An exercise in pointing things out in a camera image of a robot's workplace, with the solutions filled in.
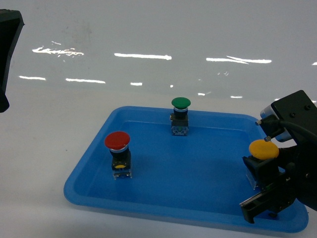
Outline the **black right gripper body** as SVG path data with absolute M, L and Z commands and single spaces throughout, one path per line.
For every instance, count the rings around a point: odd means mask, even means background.
M 304 144 L 278 148 L 277 162 L 282 172 L 279 180 L 268 190 L 240 203 L 244 219 L 254 223 L 255 216 L 270 211 L 277 215 L 298 200 L 316 210 L 317 208 L 317 146 Z

